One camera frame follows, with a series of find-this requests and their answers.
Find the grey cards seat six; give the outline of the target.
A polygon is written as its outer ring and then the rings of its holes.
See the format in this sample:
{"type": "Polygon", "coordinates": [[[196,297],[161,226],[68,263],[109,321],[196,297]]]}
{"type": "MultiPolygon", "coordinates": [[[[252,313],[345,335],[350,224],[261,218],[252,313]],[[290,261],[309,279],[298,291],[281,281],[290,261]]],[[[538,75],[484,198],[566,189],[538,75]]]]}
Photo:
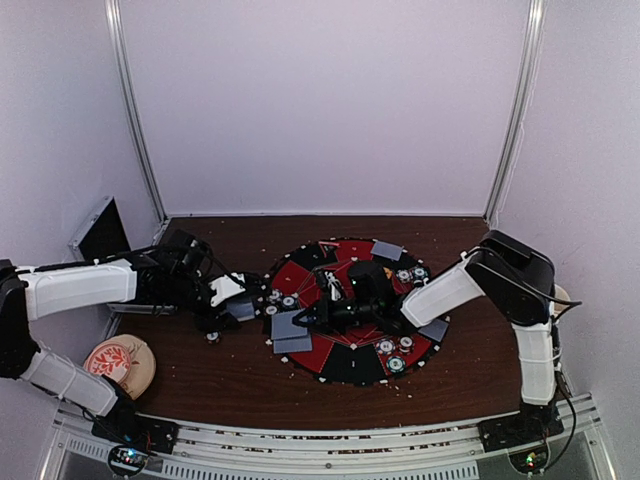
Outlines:
{"type": "Polygon", "coordinates": [[[370,253],[373,256],[378,256],[392,261],[398,261],[404,253],[404,248],[396,244],[375,240],[373,242],[370,253]]]}

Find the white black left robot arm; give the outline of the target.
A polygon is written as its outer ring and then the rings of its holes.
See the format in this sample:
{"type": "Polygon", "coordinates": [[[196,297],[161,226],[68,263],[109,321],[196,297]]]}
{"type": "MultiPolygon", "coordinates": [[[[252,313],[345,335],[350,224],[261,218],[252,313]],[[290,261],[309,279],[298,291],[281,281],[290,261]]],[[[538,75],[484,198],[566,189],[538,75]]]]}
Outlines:
{"type": "Polygon", "coordinates": [[[101,258],[17,267],[1,262],[1,376],[24,380],[81,407],[106,436],[147,441],[130,394],[104,373],[89,373],[36,342],[30,323],[84,307],[146,300],[190,312],[202,332],[237,329],[235,303],[257,316],[270,289],[265,277],[232,272],[204,241],[175,231],[163,244],[101,258]]]}

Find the grey playing card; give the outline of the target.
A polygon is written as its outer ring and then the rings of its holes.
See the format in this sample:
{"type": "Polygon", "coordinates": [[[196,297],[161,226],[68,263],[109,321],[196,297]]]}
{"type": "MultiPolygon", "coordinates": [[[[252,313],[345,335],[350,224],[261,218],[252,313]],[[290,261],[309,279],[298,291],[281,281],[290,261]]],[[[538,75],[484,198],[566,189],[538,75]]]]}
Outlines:
{"type": "Polygon", "coordinates": [[[289,340],[306,336],[308,329],[293,323],[293,318],[298,313],[299,310],[294,310],[274,314],[271,317],[271,339],[289,340]]]}

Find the brown red chip stack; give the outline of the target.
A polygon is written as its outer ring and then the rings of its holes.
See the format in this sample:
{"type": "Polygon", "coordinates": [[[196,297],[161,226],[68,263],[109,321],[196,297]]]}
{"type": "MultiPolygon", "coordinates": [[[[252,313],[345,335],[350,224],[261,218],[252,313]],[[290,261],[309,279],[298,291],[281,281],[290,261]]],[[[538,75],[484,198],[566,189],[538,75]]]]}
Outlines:
{"type": "Polygon", "coordinates": [[[210,345],[217,344],[221,340],[221,333],[217,331],[209,332],[205,335],[205,340],[210,345]]]}

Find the brown white poker chip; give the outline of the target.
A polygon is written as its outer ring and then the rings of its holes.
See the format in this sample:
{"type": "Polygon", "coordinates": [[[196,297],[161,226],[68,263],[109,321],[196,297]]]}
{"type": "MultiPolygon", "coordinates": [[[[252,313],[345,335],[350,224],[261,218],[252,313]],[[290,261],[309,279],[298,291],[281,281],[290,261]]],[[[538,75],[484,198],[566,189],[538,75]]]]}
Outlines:
{"type": "Polygon", "coordinates": [[[398,351],[403,355],[409,355],[414,351],[414,340],[410,336],[401,337],[398,340],[398,351]]]}

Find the white grey poker chip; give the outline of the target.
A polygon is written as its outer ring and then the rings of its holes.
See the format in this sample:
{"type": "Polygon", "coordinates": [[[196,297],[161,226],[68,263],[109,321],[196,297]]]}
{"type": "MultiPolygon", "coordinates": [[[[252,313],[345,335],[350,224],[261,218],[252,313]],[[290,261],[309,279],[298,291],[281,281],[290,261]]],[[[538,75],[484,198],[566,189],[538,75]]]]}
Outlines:
{"type": "Polygon", "coordinates": [[[268,301],[270,303],[280,302],[282,298],[282,293],[279,290],[272,290],[270,295],[268,296],[268,301]]]}

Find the grey cards seat two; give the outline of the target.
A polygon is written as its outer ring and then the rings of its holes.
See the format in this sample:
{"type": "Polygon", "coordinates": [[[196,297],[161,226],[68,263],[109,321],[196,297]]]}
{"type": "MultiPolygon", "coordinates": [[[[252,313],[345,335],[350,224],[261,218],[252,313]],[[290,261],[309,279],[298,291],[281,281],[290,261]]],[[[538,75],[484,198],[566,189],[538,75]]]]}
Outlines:
{"type": "Polygon", "coordinates": [[[275,354],[302,353],[313,350],[311,335],[302,337],[276,339],[273,341],[273,351],[275,354]]]}

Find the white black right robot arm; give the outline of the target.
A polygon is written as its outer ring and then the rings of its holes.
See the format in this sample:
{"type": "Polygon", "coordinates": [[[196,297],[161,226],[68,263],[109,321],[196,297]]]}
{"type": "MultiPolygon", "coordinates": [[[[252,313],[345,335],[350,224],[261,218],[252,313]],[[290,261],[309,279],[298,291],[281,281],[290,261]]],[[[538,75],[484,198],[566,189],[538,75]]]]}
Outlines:
{"type": "Polygon", "coordinates": [[[485,446],[542,441],[562,428],[555,406],[557,324],[579,304],[557,293],[555,267],[546,255],[491,230],[478,246],[407,294],[395,293],[384,268],[372,261],[356,263],[348,278],[353,297],[340,299],[331,286],[312,306],[315,330],[374,324],[389,334],[411,334],[476,298],[488,298],[515,333],[522,385],[517,414],[479,424],[485,446]]]}

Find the green blue poker chip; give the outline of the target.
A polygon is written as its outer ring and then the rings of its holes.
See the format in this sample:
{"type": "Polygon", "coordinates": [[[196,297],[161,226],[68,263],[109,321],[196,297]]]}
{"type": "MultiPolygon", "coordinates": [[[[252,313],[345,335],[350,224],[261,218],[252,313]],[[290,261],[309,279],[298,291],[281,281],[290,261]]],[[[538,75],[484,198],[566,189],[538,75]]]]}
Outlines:
{"type": "Polygon", "coordinates": [[[386,361],[386,367],[392,374],[397,374],[405,370],[406,362],[402,357],[390,356],[386,361]]]}

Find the blue orange poker chip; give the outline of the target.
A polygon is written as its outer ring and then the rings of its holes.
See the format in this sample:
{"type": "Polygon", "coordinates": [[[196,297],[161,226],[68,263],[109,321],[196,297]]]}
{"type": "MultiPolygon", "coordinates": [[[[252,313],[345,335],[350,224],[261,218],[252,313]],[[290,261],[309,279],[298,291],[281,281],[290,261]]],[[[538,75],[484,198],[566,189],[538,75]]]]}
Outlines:
{"type": "Polygon", "coordinates": [[[379,355],[391,355],[394,353],[396,347],[395,343],[391,339],[383,339],[376,343],[376,352],[379,355]]]}

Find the grey cards seat nine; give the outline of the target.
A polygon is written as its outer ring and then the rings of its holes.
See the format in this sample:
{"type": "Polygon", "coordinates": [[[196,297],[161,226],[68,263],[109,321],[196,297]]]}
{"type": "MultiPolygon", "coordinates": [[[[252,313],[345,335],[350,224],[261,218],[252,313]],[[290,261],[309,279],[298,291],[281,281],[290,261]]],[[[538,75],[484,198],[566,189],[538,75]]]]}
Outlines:
{"type": "Polygon", "coordinates": [[[418,333],[423,337],[441,343],[449,329],[449,322],[446,319],[436,318],[428,325],[421,327],[418,333]]]}

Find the grey card deck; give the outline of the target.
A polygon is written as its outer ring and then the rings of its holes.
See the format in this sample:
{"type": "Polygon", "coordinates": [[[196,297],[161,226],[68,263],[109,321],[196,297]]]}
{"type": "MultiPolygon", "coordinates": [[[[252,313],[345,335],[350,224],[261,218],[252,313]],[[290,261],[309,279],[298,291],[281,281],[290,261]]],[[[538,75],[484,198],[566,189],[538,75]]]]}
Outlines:
{"type": "Polygon", "coordinates": [[[243,299],[229,300],[226,310],[238,322],[253,320],[259,314],[259,309],[251,300],[243,299]]]}

